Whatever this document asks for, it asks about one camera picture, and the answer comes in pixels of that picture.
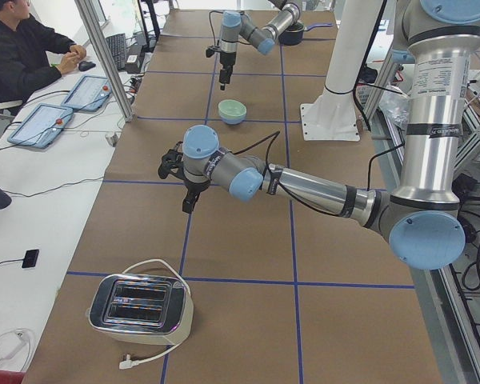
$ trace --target blue pan handle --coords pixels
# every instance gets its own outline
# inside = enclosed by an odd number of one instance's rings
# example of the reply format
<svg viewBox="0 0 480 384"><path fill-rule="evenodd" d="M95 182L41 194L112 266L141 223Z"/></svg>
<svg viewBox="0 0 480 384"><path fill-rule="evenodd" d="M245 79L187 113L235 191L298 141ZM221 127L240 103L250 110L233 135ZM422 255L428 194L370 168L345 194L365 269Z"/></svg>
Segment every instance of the blue pan handle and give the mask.
<svg viewBox="0 0 480 384"><path fill-rule="evenodd" d="M313 28L319 28L319 27L330 27L333 26L331 22L317 22L315 24L311 24L307 26L304 31L307 32L309 30L312 30Z"/></svg>

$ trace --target black pot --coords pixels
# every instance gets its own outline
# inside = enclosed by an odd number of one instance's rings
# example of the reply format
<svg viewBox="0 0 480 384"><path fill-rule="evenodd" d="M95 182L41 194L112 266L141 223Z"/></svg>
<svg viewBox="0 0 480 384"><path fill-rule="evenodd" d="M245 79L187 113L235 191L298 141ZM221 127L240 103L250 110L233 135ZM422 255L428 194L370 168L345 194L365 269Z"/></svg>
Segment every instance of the black pot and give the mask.
<svg viewBox="0 0 480 384"><path fill-rule="evenodd" d="M308 30L312 30L313 28L317 27L328 27L333 26L331 23L318 23L312 24L307 28L301 22L296 22L292 26L286 28L286 30L279 35L279 43L283 44L284 46L296 46L299 44L302 39L304 38L304 32Z"/></svg>

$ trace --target black sleeve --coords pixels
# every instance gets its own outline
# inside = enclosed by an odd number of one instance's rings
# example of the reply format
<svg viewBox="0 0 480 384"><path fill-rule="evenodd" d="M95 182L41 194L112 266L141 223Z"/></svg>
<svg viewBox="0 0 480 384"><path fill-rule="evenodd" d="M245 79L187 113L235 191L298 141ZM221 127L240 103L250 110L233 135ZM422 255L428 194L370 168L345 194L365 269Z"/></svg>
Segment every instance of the black sleeve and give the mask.
<svg viewBox="0 0 480 384"><path fill-rule="evenodd" d="M8 95L10 100L26 101L33 92L60 77L58 69L51 66L28 70L22 64L16 46L5 38L0 42L0 84L5 88L1 93Z"/></svg>
<svg viewBox="0 0 480 384"><path fill-rule="evenodd" d="M49 52L65 54L70 51L70 46L75 44L75 42L67 36L58 34L53 28L49 28L38 22L32 15L28 22L36 36L39 37L39 41L42 42L43 48Z"/></svg>

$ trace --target black jacket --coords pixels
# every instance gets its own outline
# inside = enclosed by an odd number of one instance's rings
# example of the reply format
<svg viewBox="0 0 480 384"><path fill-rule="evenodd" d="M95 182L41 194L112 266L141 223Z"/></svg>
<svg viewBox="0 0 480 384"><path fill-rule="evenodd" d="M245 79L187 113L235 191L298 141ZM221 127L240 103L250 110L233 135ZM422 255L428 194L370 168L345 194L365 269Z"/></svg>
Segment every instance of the black jacket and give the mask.
<svg viewBox="0 0 480 384"><path fill-rule="evenodd" d="M38 22L22 20L16 32L0 22L0 102L23 100L61 77L46 51L69 52L74 42Z"/></svg>

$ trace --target blue joint cap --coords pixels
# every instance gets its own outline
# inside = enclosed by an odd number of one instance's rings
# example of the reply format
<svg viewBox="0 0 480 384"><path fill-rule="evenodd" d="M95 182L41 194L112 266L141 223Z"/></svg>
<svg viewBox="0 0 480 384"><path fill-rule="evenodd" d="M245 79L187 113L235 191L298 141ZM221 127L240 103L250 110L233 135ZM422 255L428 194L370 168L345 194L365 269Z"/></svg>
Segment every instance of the blue joint cap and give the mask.
<svg viewBox="0 0 480 384"><path fill-rule="evenodd" d="M391 230L389 243L405 264L420 270L438 270L462 254L466 237L453 216L424 210L400 220Z"/></svg>
<svg viewBox="0 0 480 384"><path fill-rule="evenodd" d="M225 10L224 15L222 16L222 24L228 28L235 28L242 24L242 17L239 12Z"/></svg>
<svg viewBox="0 0 480 384"><path fill-rule="evenodd" d="M208 126L193 126L183 137L183 153L189 158L207 158L218 149L217 132Z"/></svg>
<svg viewBox="0 0 480 384"><path fill-rule="evenodd" d="M230 184L230 194L243 202L248 202L259 190L263 176L255 168L245 168Z"/></svg>
<svg viewBox="0 0 480 384"><path fill-rule="evenodd" d="M448 24L480 21L480 0L420 0L429 16Z"/></svg>
<svg viewBox="0 0 480 384"><path fill-rule="evenodd" d="M408 50L392 50L393 61L398 64L414 64L414 56Z"/></svg>
<svg viewBox="0 0 480 384"><path fill-rule="evenodd" d="M275 46L275 41L271 38L266 38L258 46L258 51L261 54L269 54L272 51L272 48Z"/></svg>

